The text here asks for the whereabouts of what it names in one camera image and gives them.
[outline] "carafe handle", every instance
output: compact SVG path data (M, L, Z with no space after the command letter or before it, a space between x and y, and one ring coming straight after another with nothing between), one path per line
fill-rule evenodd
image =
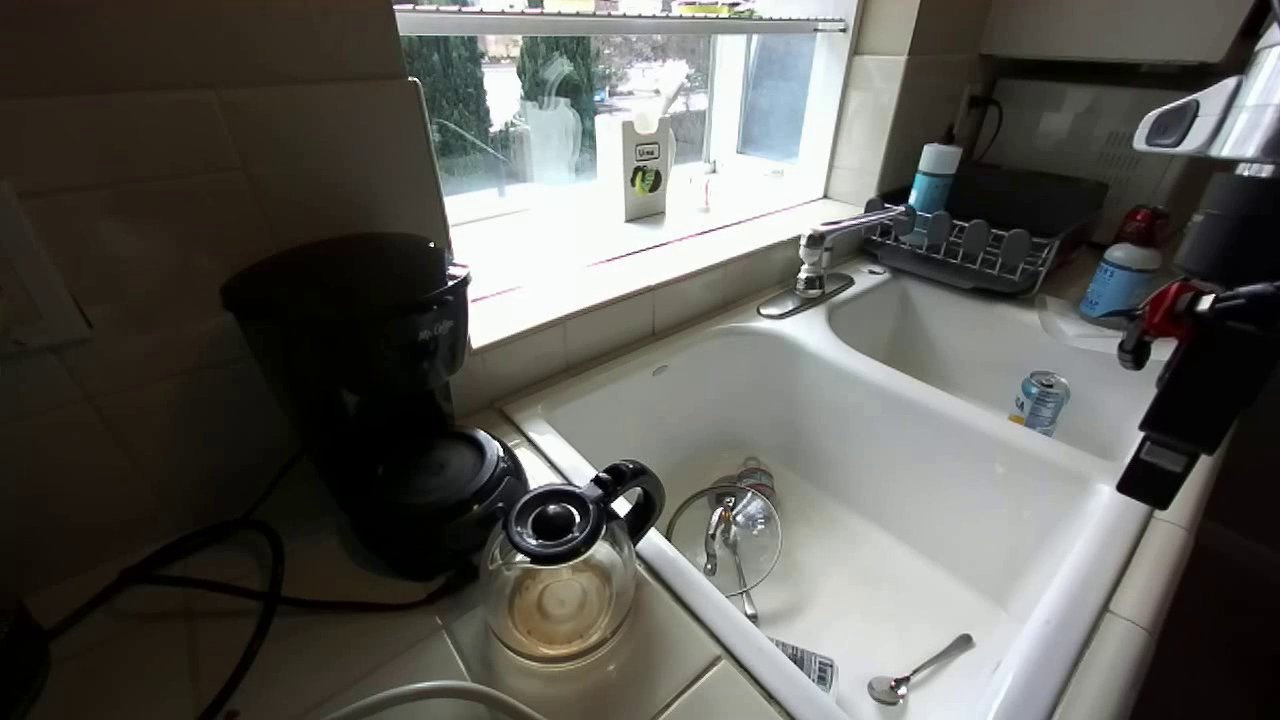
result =
M601 493L597 509L608 515L615 515L608 503L635 488L632 510L618 515L632 543L641 543L641 535L663 515L663 484L635 460L601 467L593 488Z

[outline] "white tile countertop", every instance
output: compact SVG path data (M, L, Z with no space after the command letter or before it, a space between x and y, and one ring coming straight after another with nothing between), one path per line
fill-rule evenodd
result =
M527 449L515 449L533 484L548 480ZM352 549L321 480L301 467L259 510L288 543L282 586L291 597L414 598L425 582L376 577ZM211 549L185 562L193 577L259 582L259 554L244 543ZM49 625L94 590L111 571L84 577L33 598ZM137 586L51 647L51 674L37 720L194 716L221 686L253 627L254 605L177 586ZM413 678L481 678L527 709L554 716L635 720L767 720L767 697L723 647L642 577L622 633L571 664L533 664L503 653L481 617L481 586L414 613L280 613L269 644L233 701L239 720L329 716L361 697ZM383 716L483 716L462 701L395 709Z

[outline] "power cord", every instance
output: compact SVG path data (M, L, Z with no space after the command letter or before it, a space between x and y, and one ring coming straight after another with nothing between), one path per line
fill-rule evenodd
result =
M414 598L317 598L317 597L288 597L282 590L282 538L270 522L254 521L259 503L269 503L269 496L288 480L288 471L302 460L302 450L291 450L270 480L262 484L262 493L239 510L239 521L225 521L225 522L206 522L194 526L189 535L177 535L167 543L160 543L156 550L140 554L137 562L121 569L117 578L108 578L101 590L91 590L84 605L76 605L62 620L55 620L45 636L49 644L69 636L70 627L78 627L91 613L101 613L104 605L111 605L121 590L126 586L193 586L193 590L217 590L217 597L234 597L234 598L254 598L254 620L253 633L233 664L233 672L225 674L225 682L211 693L211 701L198 709L198 720L217 720L233 697L239 693L244 674L253 672L270 625L280 606L296 606L296 613L414 613L427 606L451 590L458 590L462 582L474 578L474 562L458 562L451 577L442 577L442 582L434 582L433 590L414 597ZM262 586L244 586L244 582L229 582L229 578L206 578L206 577L167 577L165 569L198 554L233 535L254 535L269 549L269 578Z

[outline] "electrical outlet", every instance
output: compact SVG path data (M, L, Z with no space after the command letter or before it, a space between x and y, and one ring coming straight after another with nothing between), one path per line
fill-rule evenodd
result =
M0 185L0 355L88 341L88 324L37 229Z

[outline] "coffee pot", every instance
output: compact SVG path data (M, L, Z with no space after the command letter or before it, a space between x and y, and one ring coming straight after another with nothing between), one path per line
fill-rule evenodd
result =
M515 500L483 550L489 627L527 659L601 647L632 613L635 543L660 510L663 484L635 460Z

